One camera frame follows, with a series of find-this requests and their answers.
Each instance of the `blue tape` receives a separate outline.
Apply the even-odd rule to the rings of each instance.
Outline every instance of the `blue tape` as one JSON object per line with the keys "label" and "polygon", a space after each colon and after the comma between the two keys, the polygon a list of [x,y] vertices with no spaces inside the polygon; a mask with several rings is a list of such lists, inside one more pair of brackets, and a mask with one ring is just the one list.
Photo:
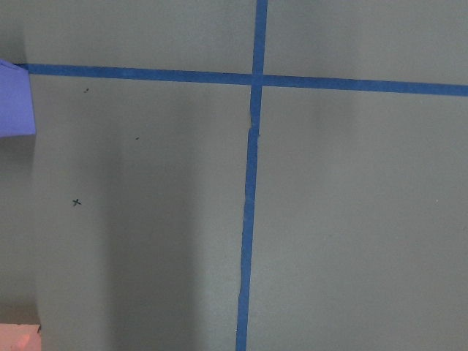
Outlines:
{"label": "blue tape", "polygon": [[431,94],[468,97],[468,86],[436,83],[396,82],[388,80],[356,80],[341,78],[312,78],[265,75],[263,77],[263,85],[290,88],[381,91],[388,93]]}
{"label": "blue tape", "polygon": [[170,82],[219,83],[249,86],[252,75],[241,73],[176,71],[168,69],[140,69],[120,67],[66,66],[56,64],[19,64],[34,75],[69,77],[163,80]]}
{"label": "blue tape", "polygon": [[255,12],[254,58],[250,91],[251,126],[247,143],[246,190],[244,227],[241,248],[241,290],[238,299],[235,350],[246,351],[249,323],[250,275],[252,271],[252,242],[254,238],[255,191],[257,188],[258,137],[262,108],[263,63],[268,0],[257,0]]}

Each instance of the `purple object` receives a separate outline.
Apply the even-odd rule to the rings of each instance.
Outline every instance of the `purple object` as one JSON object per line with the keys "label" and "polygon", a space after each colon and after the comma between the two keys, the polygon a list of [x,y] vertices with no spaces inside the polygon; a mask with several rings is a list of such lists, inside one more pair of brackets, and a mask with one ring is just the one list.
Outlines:
{"label": "purple object", "polygon": [[36,134],[29,73],[0,59],[0,137]]}

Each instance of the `blue line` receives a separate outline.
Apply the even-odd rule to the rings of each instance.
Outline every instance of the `blue line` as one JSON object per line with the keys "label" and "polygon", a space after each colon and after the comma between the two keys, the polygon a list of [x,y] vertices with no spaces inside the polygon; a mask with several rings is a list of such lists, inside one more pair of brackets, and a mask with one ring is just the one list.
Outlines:
{"label": "blue line", "polygon": [[264,86],[317,88],[355,91],[381,91],[405,94],[431,94],[468,97],[468,86],[435,83],[396,82],[388,80],[355,80],[341,78],[292,77],[265,75]]}
{"label": "blue line", "polygon": [[238,299],[235,351],[246,351],[249,322],[250,274],[252,270],[252,242],[254,238],[255,190],[257,188],[258,137],[262,108],[263,63],[268,0],[257,0],[255,12],[254,58],[250,91],[251,126],[247,143],[246,199],[241,248],[241,290]]}
{"label": "blue line", "polygon": [[241,73],[176,71],[168,69],[140,69],[120,67],[66,66],[57,64],[19,64],[34,75],[69,77],[163,80],[170,82],[219,83],[249,86],[252,75]]}

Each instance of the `purple block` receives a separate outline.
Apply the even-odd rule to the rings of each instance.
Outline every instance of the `purple block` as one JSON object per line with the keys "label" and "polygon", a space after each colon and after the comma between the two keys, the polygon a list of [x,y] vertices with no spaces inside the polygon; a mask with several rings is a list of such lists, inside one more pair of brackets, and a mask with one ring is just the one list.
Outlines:
{"label": "purple block", "polygon": [[0,59],[0,137],[36,134],[29,73]]}

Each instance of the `gray floor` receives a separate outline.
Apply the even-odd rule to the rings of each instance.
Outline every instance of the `gray floor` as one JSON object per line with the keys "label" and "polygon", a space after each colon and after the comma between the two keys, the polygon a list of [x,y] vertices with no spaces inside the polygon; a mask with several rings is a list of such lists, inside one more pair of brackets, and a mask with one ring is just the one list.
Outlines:
{"label": "gray floor", "polygon": [[[254,0],[0,0],[12,62],[252,71]],[[270,1],[265,73],[468,83],[465,1]],[[31,76],[0,140],[0,322],[233,350],[249,87]],[[463,350],[468,99],[264,88],[248,350]],[[81,205],[73,206],[79,198]]]}

